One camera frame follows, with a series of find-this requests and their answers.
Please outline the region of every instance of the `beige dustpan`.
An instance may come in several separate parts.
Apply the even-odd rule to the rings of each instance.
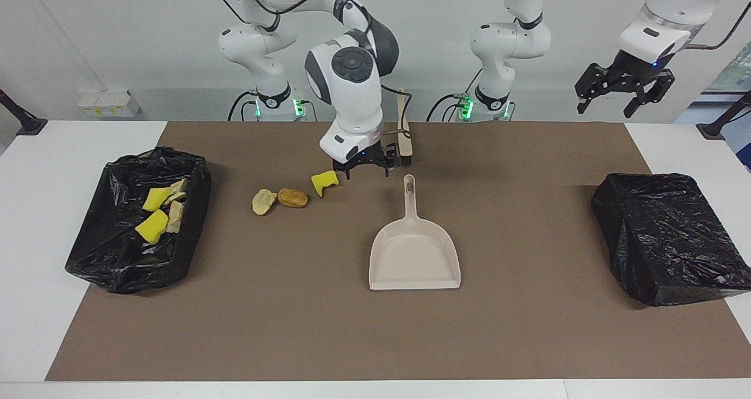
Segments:
[[[420,219],[415,177],[404,177],[402,220],[381,229],[370,250],[370,289],[456,289],[459,258],[451,237],[436,223]]]

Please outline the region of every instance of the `brown table surface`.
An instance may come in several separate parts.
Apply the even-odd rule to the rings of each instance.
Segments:
[[[591,195],[609,173],[649,172],[622,124],[413,124],[409,169],[359,167],[320,199],[326,129],[169,123],[159,144],[214,173],[190,274],[137,295],[91,287],[48,380],[751,377],[725,301],[649,308],[610,274]],[[368,290],[407,171],[421,217],[454,239],[456,291]],[[257,190],[284,187],[309,206],[252,213]]]

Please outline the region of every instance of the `white table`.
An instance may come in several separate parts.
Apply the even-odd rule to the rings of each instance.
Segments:
[[[0,397],[544,398],[748,397],[743,380],[488,380],[305,383],[44,383],[88,283],[63,270],[108,161],[155,147],[158,121],[51,121],[0,156]],[[629,124],[654,173],[693,176],[751,260],[751,174],[693,126]],[[29,289],[28,286],[39,286]],[[729,298],[751,340],[751,295]]]

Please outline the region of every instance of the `empty black trash bag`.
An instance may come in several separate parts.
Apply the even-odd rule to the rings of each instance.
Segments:
[[[135,227],[151,214],[141,207],[150,188],[188,178],[179,234],[150,245]],[[115,293],[168,286],[188,273],[209,207],[206,160],[172,148],[127,155],[104,167],[65,270]]]
[[[751,268],[691,177],[611,174],[592,209],[631,297],[683,305],[751,291]]]

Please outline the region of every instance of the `blue fabric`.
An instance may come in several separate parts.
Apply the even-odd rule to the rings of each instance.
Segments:
[[[751,167],[751,143],[745,146],[736,155],[738,156],[738,158],[743,164],[746,164],[746,166]]]

